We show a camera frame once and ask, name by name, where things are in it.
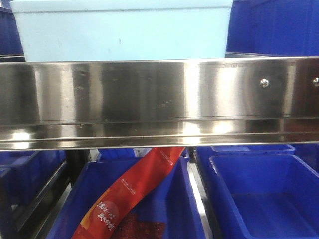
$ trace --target reflective metal surface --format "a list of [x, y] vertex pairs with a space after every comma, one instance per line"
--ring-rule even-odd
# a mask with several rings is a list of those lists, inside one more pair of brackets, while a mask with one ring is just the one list
[[0, 149], [315, 142], [317, 77], [317, 57], [2, 63]]

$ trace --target metal rack frame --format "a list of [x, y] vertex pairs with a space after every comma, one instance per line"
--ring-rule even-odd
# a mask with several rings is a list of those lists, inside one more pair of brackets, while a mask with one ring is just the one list
[[0, 85], [0, 151], [319, 141], [318, 57], [1, 63]]

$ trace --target red bag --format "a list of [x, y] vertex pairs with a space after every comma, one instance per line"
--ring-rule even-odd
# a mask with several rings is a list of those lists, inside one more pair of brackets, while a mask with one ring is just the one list
[[183, 151], [181, 147], [153, 148], [102, 194], [72, 239], [109, 239], [125, 215], [171, 172]]

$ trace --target blue plastic crate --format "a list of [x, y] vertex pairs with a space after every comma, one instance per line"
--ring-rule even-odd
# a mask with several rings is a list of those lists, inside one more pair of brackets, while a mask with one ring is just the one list
[[10, 2], [12, 2], [13, 0], [0, 0], [0, 2], [2, 3], [2, 7], [7, 8], [7, 9], [11, 9], [11, 5]]
[[[70, 239], [101, 194], [137, 160], [91, 162], [83, 169], [47, 239]], [[166, 223], [163, 239], [204, 239], [191, 189], [187, 160], [181, 158], [164, 181], [133, 209], [141, 221]]]
[[65, 160], [64, 151], [41, 151], [42, 180], [47, 181]]
[[150, 151], [151, 148], [110, 148], [110, 149], [99, 149], [102, 157], [100, 160], [109, 161], [115, 159], [132, 159], [143, 157]]
[[10, 168], [0, 168], [0, 178], [8, 196], [9, 202], [11, 202], [14, 200], [14, 198], [11, 198], [12, 191], [14, 191], [16, 188], [16, 182], [14, 180], [12, 170]]
[[318, 0], [236, 0], [227, 50], [283, 56], [319, 55], [318, 11]]
[[268, 155], [209, 161], [204, 184], [225, 239], [319, 239], [319, 175], [302, 160]]
[[234, 0], [230, 12], [227, 51], [255, 52], [250, 0]]
[[318, 144], [295, 144], [295, 156], [302, 159], [316, 172], [319, 172], [319, 145]]
[[9, 190], [12, 205], [29, 204], [61, 164], [58, 151], [2, 152], [0, 168], [11, 169], [15, 184]]
[[13, 13], [0, 7], [0, 55], [9, 54], [23, 54], [23, 50]]
[[212, 146], [212, 155], [263, 155], [294, 154], [295, 148], [288, 144]]

